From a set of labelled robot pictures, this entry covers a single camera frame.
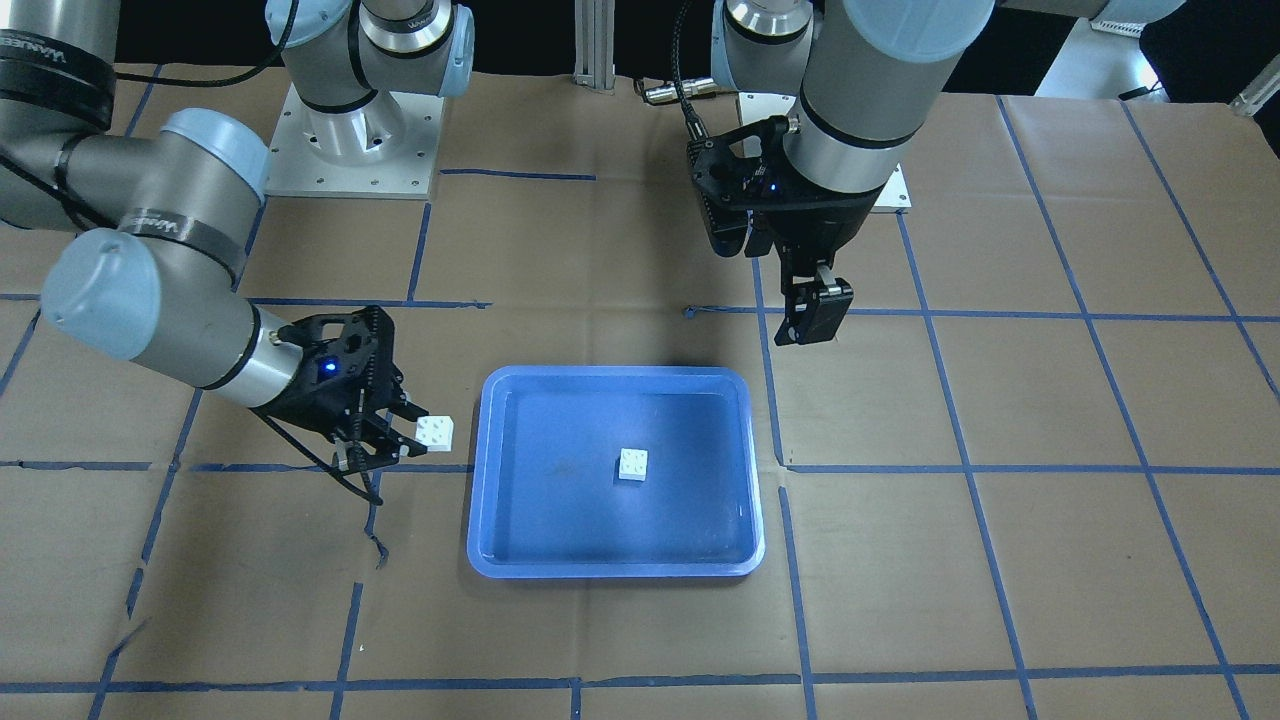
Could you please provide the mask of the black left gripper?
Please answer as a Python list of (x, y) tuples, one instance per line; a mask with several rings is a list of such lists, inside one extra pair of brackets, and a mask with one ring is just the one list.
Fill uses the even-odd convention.
[(774, 345), (832, 341), (854, 300), (851, 284), (832, 270), (835, 255), (860, 231), (881, 192), (824, 192), (824, 205), (790, 210), (771, 201), (774, 195), (768, 190), (744, 193), (753, 219), (736, 238), (735, 251), (759, 258), (771, 245), (778, 249), (783, 319)]

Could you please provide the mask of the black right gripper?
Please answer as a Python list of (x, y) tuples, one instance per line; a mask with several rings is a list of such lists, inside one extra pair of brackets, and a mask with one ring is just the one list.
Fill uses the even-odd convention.
[(394, 322), (383, 307), (306, 316), (273, 331), (274, 345), (301, 351), (284, 389), (256, 414), (346, 441), (346, 473), (374, 471), (428, 446), (402, 436), (383, 416), (417, 421), (430, 413), (401, 400), (392, 359)]

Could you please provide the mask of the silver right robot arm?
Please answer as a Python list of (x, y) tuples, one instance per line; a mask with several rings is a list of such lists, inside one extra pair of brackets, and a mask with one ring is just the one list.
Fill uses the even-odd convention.
[(154, 138), (114, 136), (116, 1), (3, 4), (3, 222), (72, 231), (40, 295), (97, 351), (250, 409), (278, 434), (324, 437), (339, 480), (451, 447), (410, 402), (394, 324), (376, 306), (285, 322), (236, 292), (269, 195), (424, 197), (440, 104), (474, 65), (456, 1), (270, 1), (291, 74), (269, 147), (192, 108)]

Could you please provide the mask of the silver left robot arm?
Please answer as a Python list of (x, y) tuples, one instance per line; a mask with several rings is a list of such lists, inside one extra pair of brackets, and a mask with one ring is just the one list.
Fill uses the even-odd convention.
[(835, 258), (987, 27), (993, 1), (718, 1), (717, 86), (790, 96), (780, 114), (710, 135), (684, 106), (689, 172), (723, 256), (780, 259), (780, 346), (831, 341), (854, 292)]

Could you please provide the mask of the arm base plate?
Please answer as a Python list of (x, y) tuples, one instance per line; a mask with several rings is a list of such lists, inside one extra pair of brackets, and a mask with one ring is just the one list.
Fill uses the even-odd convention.
[(291, 87), (269, 147), (271, 197), (428, 200), (445, 100), (381, 92), (353, 111), (314, 110)]

